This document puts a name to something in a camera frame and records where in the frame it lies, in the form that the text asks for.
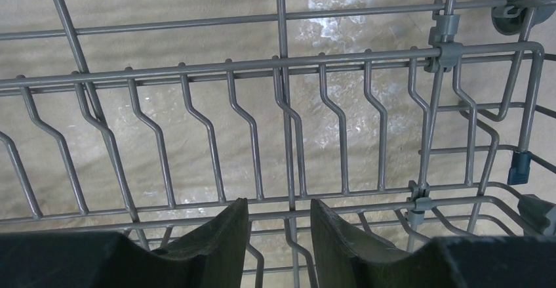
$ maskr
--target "black plastic part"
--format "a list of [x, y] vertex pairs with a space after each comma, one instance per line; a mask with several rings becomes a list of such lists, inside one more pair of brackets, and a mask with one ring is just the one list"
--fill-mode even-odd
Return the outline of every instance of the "black plastic part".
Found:
[[[504, 35], [515, 35], [521, 31], [523, 27], [523, 22], [525, 21], [525, 14], [527, 13], [527, 9], [523, 9], [519, 16], [515, 18], [497, 18], [494, 17], [494, 9], [492, 9], [492, 24], [501, 34]], [[546, 6], [546, 7], [538, 7], [535, 17], [534, 17], [534, 25], [541, 24], [545, 22], [552, 14], [556, 11], [556, 6]]]
[[412, 255], [311, 201], [320, 288], [552, 287], [554, 237], [439, 237]]
[[519, 215], [539, 234], [556, 236], [556, 204], [533, 194], [525, 194], [519, 198], [517, 209]]
[[0, 235], [0, 287], [238, 288], [248, 239], [247, 200], [147, 252], [117, 232]]
[[529, 182], [531, 170], [530, 152], [513, 152], [511, 167], [507, 174], [507, 185], [520, 185]]

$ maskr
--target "gray plastic clip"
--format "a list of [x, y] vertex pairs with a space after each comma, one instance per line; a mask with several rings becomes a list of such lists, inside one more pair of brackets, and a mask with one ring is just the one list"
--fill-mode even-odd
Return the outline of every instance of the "gray plastic clip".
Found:
[[425, 219], [425, 211], [432, 208], [431, 198], [429, 197], [428, 184], [426, 188], [419, 188], [415, 181], [409, 181], [409, 188], [411, 189], [411, 196], [407, 201], [415, 202], [415, 209], [411, 209], [405, 213], [405, 218], [412, 227], [417, 227], [423, 223]]
[[[442, 0], [435, 0], [435, 4], [442, 3]], [[429, 65], [425, 71], [435, 73], [442, 68], [449, 72], [462, 57], [461, 43], [454, 42], [460, 24], [459, 14], [440, 14], [439, 10], [433, 11], [433, 20], [436, 26], [429, 32], [429, 44], [441, 50], [440, 56], [429, 58]]]
[[556, 236], [556, 204], [534, 194], [524, 194], [517, 203], [517, 209], [521, 217], [538, 233]]

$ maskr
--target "rack wheel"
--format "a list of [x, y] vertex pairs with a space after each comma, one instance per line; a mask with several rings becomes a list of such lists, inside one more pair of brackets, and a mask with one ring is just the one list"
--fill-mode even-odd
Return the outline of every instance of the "rack wheel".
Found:
[[[495, 8], [493, 8], [491, 11], [491, 17], [496, 31], [504, 35], [514, 35], [518, 34], [521, 31], [528, 9], [523, 9], [516, 17], [513, 18], [504, 18], [499, 16], [495, 17], [494, 9]], [[556, 6], [553, 5], [538, 7], [534, 17], [533, 26], [545, 22], [548, 18], [550, 18], [550, 16], [552, 16], [555, 11]]]

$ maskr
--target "dishwasher rack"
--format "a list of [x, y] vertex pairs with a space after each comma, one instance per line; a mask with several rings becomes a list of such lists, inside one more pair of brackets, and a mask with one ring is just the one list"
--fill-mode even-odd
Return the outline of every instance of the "dishwasher rack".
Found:
[[[522, 199], [523, 195], [514, 190], [511, 185], [524, 184], [528, 180], [530, 161], [537, 162], [552, 173], [556, 173], [556, 166], [542, 159], [540, 156], [528, 150], [531, 131], [536, 113], [556, 118], [556, 112], [536, 104], [539, 82], [541, 78], [541, 70], [545, 60], [556, 61], [556, 56], [546, 54], [543, 46], [539, 43], [529, 42], [528, 37], [532, 27], [544, 21], [539, 20], [536, 16], [536, 9], [533, 7], [548, 7], [550, 3], [542, 2], [539, 4], [531, 4], [529, 2], [519, 4], [515, 0], [489, 0], [489, 1], [467, 1], [456, 2], [456, 0], [436, 0], [433, 4], [426, 5], [407, 5], [393, 7], [372, 7], [361, 9], [343, 9], [343, 10], [322, 10], [310, 12], [286, 12], [285, 0], [276, 0], [277, 12], [275, 14], [265, 14], [257, 16], [235, 16], [223, 18], [211, 18], [202, 20], [183, 20], [174, 22], [156, 22], [149, 24], [129, 24], [123, 26], [102, 26], [95, 28], [76, 29], [71, 21], [70, 13], [64, 0], [53, 0], [56, 6], [63, 29], [47, 30], [47, 31], [28, 31], [17, 33], [0, 33], [0, 40], [23, 40], [23, 39], [46, 39], [51, 37], [67, 37], [69, 47], [77, 64], [77, 71], [68, 75], [54, 75], [46, 77], [23, 77], [18, 76], [11, 79], [0, 80], [0, 96], [21, 96], [24, 99], [26, 108], [29, 112], [30, 119], [33, 123], [50, 134], [58, 143], [64, 165], [66, 167], [70, 182], [73, 188], [73, 194], [79, 207], [79, 212], [63, 213], [57, 215], [44, 215], [33, 192], [33, 184], [26, 175], [24, 164], [20, 159], [18, 150], [14, 141], [0, 129], [0, 140], [4, 143], [10, 160], [12, 161], [14, 171], [17, 174], [21, 187], [25, 193], [27, 202], [30, 206], [32, 215], [19, 218], [8, 218], [0, 220], [0, 230], [2, 225], [7, 224], [33, 224], [37, 221], [45, 220], [64, 220], [69, 218], [80, 218], [84, 216], [106, 216], [127, 214], [130, 216], [130, 222], [113, 225], [84, 226], [77, 228], [68, 228], [65, 231], [119, 231], [129, 236], [131, 232], [137, 235], [137, 242], [145, 248], [153, 245], [165, 245], [169, 241], [175, 239], [172, 236], [172, 230], [177, 226], [196, 226], [204, 224], [211, 220], [212, 217], [205, 218], [185, 218], [177, 220], [153, 220], [140, 221], [139, 213], [159, 212], [169, 210], [194, 209], [199, 207], [223, 207], [233, 203], [226, 198], [224, 192], [224, 182], [220, 172], [220, 164], [218, 157], [218, 148], [216, 144], [216, 135], [212, 121], [206, 118], [202, 113], [198, 112], [191, 103], [190, 83], [210, 83], [211, 81], [226, 81], [229, 90], [229, 101], [231, 107], [237, 112], [250, 127], [250, 147], [252, 150], [253, 171], [255, 177], [256, 197], [248, 199], [249, 204], [259, 203], [288, 203], [289, 211], [276, 211], [266, 213], [254, 213], [249, 215], [251, 222], [258, 220], [282, 219], [285, 222], [285, 228], [276, 230], [257, 230], [251, 232], [251, 237], [264, 236], [269, 234], [285, 234], [288, 244], [292, 247], [292, 264], [289, 267], [280, 268], [264, 268], [264, 257], [253, 247], [248, 246], [248, 252], [256, 257], [259, 266], [256, 269], [245, 270], [244, 274], [254, 274], [257, 277], [257, 286], [262, 286], [262, 276], [264, 272], [289, 272], [293, 271], [294, 285], [300, 284], [300, 270], [307, 270], [307, 260], [312, 257], [308, 251], [296, 242], [298, 233], [308, 232], [307, 227], [297, 227], [297, 218], [308, 217], [308, 210], [296, 209], [296, 204], [300, 201], [309, 199], [329, 199], [338, 197], [356, 197], [366, 195], [382, 195], [382, 194], [408, 194], [410, 197], [405, 202], [397, 203], [378, 203], [368, 205], [354, 205], [348, 207], [336, 207], [333, 210], [336, 213], [357, 213], [361, 219], [359, 224], [364, 230], [370, 232], [374, 227], [393, 226], [401, 224], [404, 230], [409, 234], [407, 250], [413, 251], [415, 240], [426, 242], [428, 237], [416, 231], [419, 224], [427, 224], [430, 222], [441, 222], [450, 231], [456, 234], [473, 233], [478, 220], [490, 220], [499, 225], [501, 229], [508, 235], [514, 236], [515, 233], [510, 230], [501, 220], [494, 216], [480, 213], [481, 204], [491, 203], [501, 209], [510, 219], [516, 222], [525, 230], [526, 234], [546, 234], [547, 230], [535, 226], [532, 220], [528, 219], [523, 213], [517, 213], [509, 205], [502, 200], [486, 196], [487, 188], [500, 188], [513, 194], [516, 198]], [[514, 10], [506, 8], [515, 5], [514, 9], [518, 9], [517, 14]], [[463, 46], [455, 41], [459, 15], [455, 14], [458, 9], [475, 9], [490, 7], [493, 11], [493, 20], [495, 24], [499, 23], [498, 18], [506, 18], [507, 23], [517, 19], [519, 24], [519, 41], [516, 43], [498, 43], [486, 45], [470, 45]], [[347, 16], [371, 16], [377, 14], [401, 14], [408, 12], [431, 12], [433, 19], [437, 22], [437, 26], [431, 29], [428, 49], [417, 49], [416, 47], [409, 50], [400, 51], [379, 51], [373, 52], [367, 50], [360, 53], [349, 54], [331, 54], [318, 56], [302, 56], [288, 57], [288, 39], [287, 39], [287, 22], [289, 20], [305, 20], [310, 18], [331, 18], [331, 17], [347, 17]], [[277, 56], [270, 59], [234, 61], [226, 60], [225, 62], [215, 64], [185, 65], [183, 63], [174, 67], [166, 68], [148, 68], [133, 70], [126, 68], [125, 70], [116, 72], [89, 72], [85, 55], [81, 49], [79, 37], [84, 35], [102, 35], [107, 33], [123, 33], [129, 31], [155, 31], [172, 28], [191, 28], [213, 25], [226, 24], [246, 24], [252, 22], [277, 22], [278, 33], [277, 39], [279, 50]], [[523, 60], [532, 60], [529, 73], [528, 89], [524, 102], [512, 102], [511, 97], [513, 88], [517, 80], [521, 62]], [[485, 62], [501, 62], [511, 61], [511, 69], [507, 78], [504, 96], [501, 102], [496, 103], [476, 103], [461, 88], [461, 70], [462, 64], [476, 64]], [[372, 76], [377, 70], [407, 68], [408, 69], [408, 91], [410, 97], [423, 111], [422, 125], [422, 142], [420, 152], [420, 173], [418, 178], [410, 182], [406, 188], [389, 188], [386, 185], [386, 147], [387, 141], [387, 119], [388, 112], [384, 105], [372, 93]], [[416, 71], [418, 68], [425, 68], [428, 72], [434, 73], [434, 82], [431, 100], [427, 102], [417, 92], [415, 88]], [[442, 80], [447, 76], [447, 72], [453, 70], [452, 80], [453, 89], [461, 102], [457, 105], [440, 106], [439, 97], [441, 91]], [[352, 192], [349, 189], [348, 176], [348, 151], [347, 151], [347, 131], [346, 131], [346, 115], [345, 113], [328, 97], [326, 87], [328, 73], [336, 72], [363, 72], [365, 98], [380, 113], [380, 132], [378, 155], [378, 178], [376, 188], [365, 191]], [[302, 75], [309, 73], [317, 73], [321, 82], [321, 98], [323, 102], [338, 117], [340, 130], [340, 167], [342, 170], [341, 192], [327, 194], [311, 194], [306, 184], [306, 169], [304, 155], [304, 138], [302, 119], [300, 115], [290, 107], [290, 87], [289, 77], [293, 75]], [[259, 141], [257, 133], [256, 121], [247, 111], [245, 111], [237, 102], [237, 93], [235, 90], [235, 81], [237, 79], [258, 78], [273, 79], [275, 102], [283, 110], [283, 125], [285, 138], [285, 158], [287, 161], [287, 186], [288, 195], [283, 197], [265, 197], [264, 184], [261, 179], [261, 164], [259, 153]], [[210, 202], [202, 203], [179, 203], [174, 196], [169, 171], [169, 157], [166, 154], [165, 141], [163, 139], [163, 130], [148, 117], [140, 108], [138, 98], [138, 88], [149, 88], [154, 85], [170, 85], [180, 84], [184, 96], [187, 111], [207, 130], [209, 151], [212, 159], [214, 170], [216, 190], [218, 191], [218, 199]], [[128, 88], [130, 92], [130, 100], [134, 113], [137, 118], [150, 127], [157, 140], [157, 153], [161, 163], [164, 176], [165, 191], [167, 196], [167, 204], [161, 206], [137, 207], [134, 204], [133, 197], [126, 181], [125, 171], [122, 166], [118, 145], [112, 130], [106, 123], [103, 113], [102, 104], [98, 97], [97, 90]], [[54, 129], [52, 126], [44, 122], [38, 113], [37, 106], [33, 100], [35, 94], [45, 93], [76, 93], [81, 113], [85, 120], [102, 133], [104, 144], [108, 150], [111, 163], [113, 165], [116, 177], [121, 189], [125, 208], [106, 209], [100, 211], [91, 211], [87, 207], [87, 201], [83, 195], [77, 171], [73, 165], [70, 155], [70, 149], [64, 136]], [[487, 125], [481, 119], [489, 119], [499, 122], [504, 120], [508, 111], [513, 108], [523, 109], [523, 122], [517, 145], [500, 144], [499, 134], [491, 126]], [[435, 148], [432, 149], [433, 133], [435, 130], [436, 117], [439, 112], [460, 112], [463, 118], [468, 120], [467, 145], [465, 147], [456, 148]], [[477, 128], [488, 133], [491, 137], [491, 143], [488, 146], [477, 146], [475, 137]], [[489, 175], [492, 169], [496, 152], [500, 150], [510, 150], [513, 152], [513, 159], [509, 171], [508, 182], [498, 183], [490, 182]], [[487, 152], [483, 175], [479, 182], [473, 182], [472, 174], [475, 163], [475, 152]], [[466, 177], [463, 184], [451, 185], [432, 185], [427, 183], [427, 170], [429, 168], [429, 159], [433, 154], [466, 154]], [[298, 177], [294, 177], [294, 168], [298, 169]], [[472, 197], [453, 197], [446, 199], [433, 199], [429, 197], [430, 192], [447, 191], [447, 190], [476, 190], [476, 196]], [[473, 210], [470, 215], [445, 216], [440, 212], [439, 207], [449, 205], [467, 205], [472, 204]], [[373, 211], [394, 211], [397, 220], [368, 222], [364, 213]], [[424, 218], [424, 211], [432, 211], [435, 217]], [[534, 211], [535, 215], [544, 215]], [[468, 221], [467, 230], [455, 228], [451, 222]], [[166, 232], [157, 238], [148, 238], [144, 230], [152, 228], [166, 228]], [[306, 259], [305, 265], [300, 265], [298, 253], [303, 253]]]

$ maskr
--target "wire rack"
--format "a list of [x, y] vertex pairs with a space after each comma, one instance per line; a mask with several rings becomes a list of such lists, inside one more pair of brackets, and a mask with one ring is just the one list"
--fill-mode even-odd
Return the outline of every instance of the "wire rack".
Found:
[[[65, 231], [99, 231], [99, 230], [117, 230], [124, 232], [126, 235], [136, 232], [137, 241], [145, 248], [153, 245], [164, 245], [174, 239], [172, 230], [177, 226], [194, 226], [205, 223], [211, 217], [203, 218], [184, 218], [178, 220], [154, 220], [141, 221], [139, 213], [158, 212], [180, 209], [194, 209], [198, 207], [222, 207], [229, 205], [232, 201], [227, 199], [224, 191], [224, 182], [220, 170], [220, 161], [218, 156], [218, 148], [216, 145], [216, 135], [212, 121], [197, 111], [191, 101], [190, 83], [208, 83], [211, 81], [226, 81], [229, 91], [229, 103], [233, 110], [239, 114], [249, 125], [250, 129], [250, 147], [252, 150], [252, 164], [255, 177], [256, 197], [249, 199], [250, 204], [259, 203], [278, 203], [287, 202], [289, 211], [275, 211], [254, 213], [250, 215], [250, 221], [279, 219], [284, 221], [284, 228], [275, 230], [257, 230], [251, 233], [252, 237], [265, 236], [270, 234], [284, 234], [288, 245], [292, 248], [291, 266], [279, 268], [265, 268], [264, 256], [252, 245], [248, 245], [248, 251], [257, 261], [255, 269], [245, 270], [246, 274], [255, 274], [257, 277], [257, 287], [262, 286], [262, 276], [264, 272], [289, 272], [293, 271], [294, 285], [300, 284], [300, 270], [309, 270], [314, 272], [311, 253], [307, 248], [297, 243], [297, 235], [300, 232], [307, 232], [307, 227], [297, 227], [297, 219], [308, 217], [308, 210], [296, 210], [296, 204], [299, 201], [319, 198], [337, 198], [337, 197], [355, 197], [365, 195], [383, 195], [383, 194], [409, 194], [414, 191], [446, 191], [446, 190], [474, 190], [475, 196], [470, 197], [453, 197], [446, 199], [430, 200], [431, 212], [433, 217], [425, 218], [423, 223], [440, 222], [451, 232], [458, 235], [472, 234], [477, 220], [489, 220], [497, 224], [505, 233], [515, 235], [515, 233], [507, 227], [501, 220], [494, 216], [481, 214], [480, 207], [483, 203], [491, 203], [502, 210], [510, 219], [516, 222], [520, 227], [529, 234], [538, 234], [536, 230], [522, 219], [512, 208], [510, 208], [502, 200], [486, 196], [487, 187], [500, 188], [513, 194], [519, 198], [520, 194], [512, 187], [489, 182], [488, 178], [496, 152], [500, 150], [511, 150], [517, 153], [528, 153], [532, 160], [545, 167], [549, 171], [556, 173], [556, 166], [548, 161], [538, 157], [528, 151], [528, 145], [531, 136], [533, 116], [535, 112], [556, 118], [556, 112], [536, 104], [539, 81], [543, 61], [556, 60], [556, 56], [545, 54], [543, 47], [534, 42], [528, 42], [529, 33], [533, 26], [534, 9], [528, 10], [525, 18], [524, 26], [519, 35], [519, 41], [516, 43], [501, 43], [488, 45], [472, 45], [461, 46], [455, 64], [453, 65], [453, 89], [461, 102], [458, 105], [440, 106], [439, 97], [441, 91], [441, 83], [445, 75], [444, 70], [437, 70], [434, 74], [432, 96], [429, 102], [425, 101], [416, 91], [416, 71], [418, 68], [426, 67], [435, 59], [439, 59], [443, 53], [442, 47], [433, 46], [428, 49], [411, 48], [402, 51], [381, 51], [372, 52], [367, 50], [362, 53], [351, 54], [333, 54], [303, 57], [288, 57], [288, 40], [287, 40], [287, 22], [289, 20], [303, 20], [310, 18], [328, 18], [328, 17], [347, 17], [347, 16], [369, 16], [377, 14], [401, 14], [408, 12], [436, 12], [438, 15], [451, 16], [458, 9], [474, 9], [485, 7], [501, 7], [506, 5], [505, 0], [490, 1], [468, 1], [456, 2], [456, 0], [435, 1], [429, 5], [408, 5], [394, 7], [372, 7], [363, 9], [344, 9], [344, 10], [326, 10], [311, 12], [286, 12], [285, 0], [276, 0], [277, 12], [275, 14], [263, 14], [257, 16], [236, 16], [225, 18], [210, 18], [202, 20], [183, 20], [174, 22], [157, 22], [149, 24], [129, 24], [123, 26], [102, 26], [95, 28], [76, 29], [71, 21], [64, 0], [53, 0], [58, 11], [63, 29], [48, 31], [28, 31], [17, 33], [0, 33], [0, 40], [23, 40], [23, 39], [46, 39], [51, 37], [66, 37], [69, 41], [69, 47], [73, 53], [73, 57], [77, 64], [78, 72], [69, 75], [54, 75], [46, 77], [22, 77], [18, 76], [13, 79], [0, 80], [0, 96], [20, 96], [24, 99], [25, 106], [32, 122], [52, 136], [58, 143], [62, 159], [64, 161], [75, 201], [77, 202], [79, 212], [62, 213], [56, 215], [44, 215], [35, 194], [33, 192], [33, 184], [26, 175], [24, 164], [20, 159], [18, 150], [14, 141], [5, 133], [0, 132], [0, 140], [7, 148], [10, 160], [12, 161], [14, 170], [17, 174], [21, 187], [25, 193], [26, 200], [30, 206], [32, 215], [9, 218], [0, 220], [0, 225], [7, 224], [33, 224], [37, 221], [44, 220], [65, 220], [70, 218], [80, 218], [84, 216], [106, 216], [127, 214], [130, 216], [130, 222], [112, 225], [84, 226], [78, 228], [67, 228]], [[246, 24], [253, 22], [277, 22], [279, 42], [279, 50], [277, 56], [272, 59], [249, 60], [232, 62], [226, 60], [217, 64], [200, 64], [190, 65], [179, 64], [175, 67], [167, 68], [149, 68], [141, 70], [133, 70], [126, 68], [117, 72], [89, 72], [87, 61], [79, 43], [79, 37], [82, 35], [102, 35], [107, 33], [122, 33], [130, 31], [153, 31], [165, 30], [171, 28], [191, 28], [213, 25], [228, 24]], [[522, 60], [532, 60], [529, 73], [529, 83], [526, 92], [526, 100], [524, 102], [512, 102], [511, 96], [513, 88], [517, 80], [517, 74], [521, 67]], [[511, 69], [507, 78], [504, 96], [499, 103], [476, 103], [461, 87], [461, 70], [462, 64], [475, 64], [486, 62], [511, 61]], [[423, 111], [422, 125], [422, 142], [420, 154], [420, 173], [416, 182], [410, 183], [407, 188], [389, 188], [386, 186], [386, 148], [387, 148], [387, 119], [388, 112], [385, 106], [372, 93], [372, 77], [373, 71], [407, 68], [408, 69], [408, 91], [411, 99], [419, 105]], [[364, 94], [368, 102], [378, 110], [380, 114], [380, 132], [378, 154], [380, 156], [378, 162], [378, 177], [376, 188], [363, 191], [350, 191], [349, 175], [348, 175], [348, 149], [347, 149], [347, 131], [346, 131], [346, 115], [342, 109], [334, 103], [327, 92], [327, 74], [338, 72], [363, 72], [364, 77]], [[338, 117], [339, 139], [340, 139], [340, 168], [341, 168], [341, 192], [327, 194], [312, 194], [307, 189], [306, 184], [306, 168], [304, 155], [304, 140], [302, 119], [300, 115], [290, 107], [290, 85], [289, 77], [293, 75], [303, 75], [317, 73], [319, 75], [320, 95], [323, 103], [334, 112]], [[237, 93], [235, 81], [246, 78], [273, 79], [275, 102], [283, 111], [283, 136], [285, 138], [285, 158], [287, 171], [288, 195], [283, 197], [265, 197], [264, 185], [262, 183], [261, 162], [259, 152], [259, 139], [257, 132], [257, 124], [255, 118], [244, 110], [237, 101]], [[169, 157], [166, 152], [166, 143], [163, 136], [162, 128], [149, 118], [141, 109], [138, 88], [148, 88], [154, 85], [181, 84], [184, 103], [187, 111], [200, 123], [202, 123], [208, 135], [209, 152], [212, 159], [212, 168], [214, 171], [214, 181], [218, 199], [210, 202], [202, 203], [179, 203], [172, 189], [170, 179]], [[160, 159], [160, 165], [165, 183], [165, 192], [167, 204], [160, 206], [137, 207], [134, 204], [133, 197], [130, 192], [129, 185], [126, 181], [126, 175], [122, 166], [118, 145], [113, 131], [108, 127], [104, 117], [101, 101], [98, 97], [99, 89], [128, 88], [133, 112], [136, 117], [145, 123], [155, 134], [157, 143], [157, 153]], [[45, 93], [75, 93], [79, 101], [81, 114], [83, 118], [94, 128], [102, 133], [104, 144], [108, 150], [111, 163], [113, 165], [121, 195], [125, 204], [125, 208], [91, 211], [87, 207], [87, 201], [81, 190], [77, 171], [73, 164], [70, 149], [66, 139], [54, 127], [44, 122], [39, 116], [37, 105], [33, 100], [35, 94]], [[523, 122], [519, 135], [519, 142], [516, 146], [500, 144], [500, 137], [495, 129], [489, 126], [478, 117], [489, 119], [491, 121], [502, 121], [510, 108], [523, 109]], [[468, 120], [467, 145], [459, 148], [438, 148], [431, 149], [433, 133], [435, 130], [436, 117], [439, 112], [460, 112], [461, 115]], [[490, 145], [477, 146], [475, 137], [477, 128], [488, 133], [491, 138]], [[482, 177], [479, 182], [473, 182], [472, 174], [475, 161], [475, 152], [487, 152], [485, 166]], [[427, 170], [430, 156], [433, 154], [454, 154], [466, 153], [466, 177], [463, 184], [451, 185], [434, 185], [427, 184]], [[449, 205], [473, 205], [470, 215], [445, 216], [439, 207]], [[334, 210], [340, 214], [356, 213], [361, 220], [360, 227], [367, 232], [371, 232], [371, 228], [381, 226], [401, 225], [408, 234], [409, 251], [413, 250], [415, 240], [428, 241], [428, 237], [416, 231], [416, 226], [408, 220], [404, 215], [405, 211], [411, 211], [416, 208], [415, 199], [409, 199], [404, 202], [396, 203], [376, 203], [368, 205], [356, 205], [349, 207], [337, 207]], [[368, 222], [365, 213], [373, 211], [393, 211], [397, 220]], [[466, 221], [467, 230], [455, 227], [454, 221]], [[165, 233], [161, 237], [149, 238], [145, 235], [144, 230], [152, 228], [165, 228]], [[302, 261], [299, 261], [299, 255], [302, 255]]]

